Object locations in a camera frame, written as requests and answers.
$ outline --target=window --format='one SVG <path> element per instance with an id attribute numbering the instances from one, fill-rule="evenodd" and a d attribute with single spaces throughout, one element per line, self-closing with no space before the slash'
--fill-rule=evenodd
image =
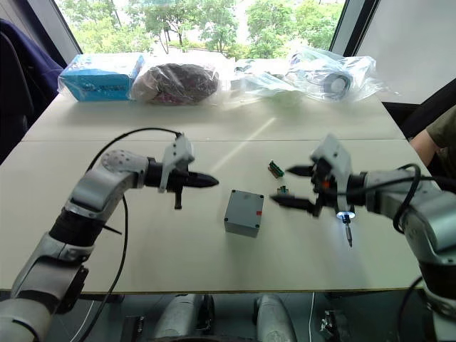
<path id="1" fill-rule="evenodd" d="M 344 0 L 55 0 L 84 53 L 217 51 L 280 58 L 329 49 Z"/>

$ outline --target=green foliage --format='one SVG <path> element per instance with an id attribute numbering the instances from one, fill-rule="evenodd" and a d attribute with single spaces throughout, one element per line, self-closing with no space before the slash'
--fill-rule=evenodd
<path id="1" fill-rule="evenodd" d="M 176 0 L 174 3 L 164 5 L 143 4 L 141 11 L 144 13 L 147 32 L 159 38 L 162 31 L 165 35 L 169 31 L 175 32 L 179 36 L 181 46 L 185 29 L 191 28 L 195 21 L 195 8 L 190 0 Z"/>
<path id="2" fill-rule="evenodd" d="M 109 18 L 86 22 L 71 28 L 84 53 L 144 52 L 152 50 L 153 40 L 140 27 L 113 29 Z"/>
<path id="3" fill-rule="evenodd" d="M 236 41 L 238 23 L 234 17 L 234 0 L 199 0 L 196 20 L 201 39 L 209 50 L 223 53 L 226 46 Z"/>
<path id="4" fill-rule="evenodd" d="M 111 0 L 60 0 L 58 7 L 74 26 L 88 22 L 98 23 L 109 18 L 113 26 L 119 24 L 115 15 L 115 6 Z"/>
<path id="5" fill-rule="evenodd" d="M 189 49 L 189 48 L 205 49 L 206 48 L 205 44 L 202 41 L 189 41 L 188 39 L 184 39 L 182 41 L 182 43 L 183 43 L 183 46 L 186 47 L 187 49 Z M 168 45 L 173 46 L 175 48 L 179 48 L 181 46 L 179 41 L 169 41 Z"/>
<path id="6" fill-rule="evenodd" d="M 140 26 L 120 26 L 110 0 L 61 0 L 58 5 L 84 53 L 152 51 L 150 34 Z"/>
<path id="7" fill-rule="evenodd" d="M 343 4 L 317 4 L 306 0 L 296 9 L 298 35 L 315 48 L 328 49 L 341 16 Z"/>
<path id="8" fill-rule="evenodd" d="M 247 9 L 250 58 L 275 58 L 293 31 L 291 6 L 284 0 L 256 0 Z"/>
<path id="9" fill-rule="evenodd" d="M 304 0 L 256 0 L 247 9 L 249 45 L 237 43 L 237 0 L 128 0 L 129 16 L 120 23 L 113 0 L 56 0 L 84 52 L 151 51 L 159 41 L 168 46 L 207 48 L 228 57 L 285 57 L 298 41 L 327 49 L 343 4 Z M 184 39 L 197 27 L 201 41 Z M 176 33 L 178 41 L 171 41 Z"/>
<path id="10" fill-rule="evenodd" d="M 234 58 L 236 61 L 239 59 L 246 59 L 250 57 L 250 47 L 244 44 L 232 44 L 227 47 L 225 56 L 228 58 Z"/>

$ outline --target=gray plastic box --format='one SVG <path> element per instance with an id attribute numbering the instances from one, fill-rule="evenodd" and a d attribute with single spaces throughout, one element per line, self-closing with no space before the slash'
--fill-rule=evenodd
<path id="1" fill-rule="evenodd" d="M 256 237 L 263 214 L 263 201 L 263 195 L 232 190 L 225 212 L 225 231 Z"/>

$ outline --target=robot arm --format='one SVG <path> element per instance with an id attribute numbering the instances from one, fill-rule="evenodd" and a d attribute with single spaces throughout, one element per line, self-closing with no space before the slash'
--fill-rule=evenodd
<path id="1" fill-rule="evenodd" d="M 41 238 L 14 282 L 11 299 L 0 302 L 0 341 L 44 341 L 52 315 L 72 309 L 88 274 L 83 262 L 128 189 L 148 186 L 175 192 L 175 209 L 180 209 L 184 186 L 217 185 L 209 175 L 188 171 L 193 160 L 184 135 L 166 148 L 162 163 L 124 150 L 104 154 Z"/>
<path id="2" fill-rule="evenodd" d="M 338 217 L 346 219 L 354 213 L 355 206 L 365 206 L 369 212 L 394 219 L 414 175 L 404 169 L 354 175 L 347 151 L 332 135 L 323 140 L 311 159 L 312 165 L 296 166 L 288 171 L 311 178 L 313 190 L 318 194 L 315 204 L 291 195 L 271 198 L 285 207 L 304 209 L 315 217 L 322 207 L 330 207 Z M 408 180 L 391 184 L 404 178 Z M 456 195 L 436 188 L 429 180 L 420 181 L 398 224 L 419 262 L 425 292 L 435 312 L 437 338 L 452 341 L 446 336 L 452 339 L 456 336 Z"/>

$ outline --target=screwdriver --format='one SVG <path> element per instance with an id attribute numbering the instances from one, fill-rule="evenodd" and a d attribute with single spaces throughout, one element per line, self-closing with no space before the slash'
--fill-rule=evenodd
<path id="1" fill-rule="evenodd" d="M 350 217 L 345 214 L 342 218 L 342 222 L 345 224 L 345 233 L 347 235 L 347 241 L 348 241 L 348 244 L 350 245 L 350 247 L 353 246 L 353 239 L 351 238 L 351 229 L 350 229 Z"/>

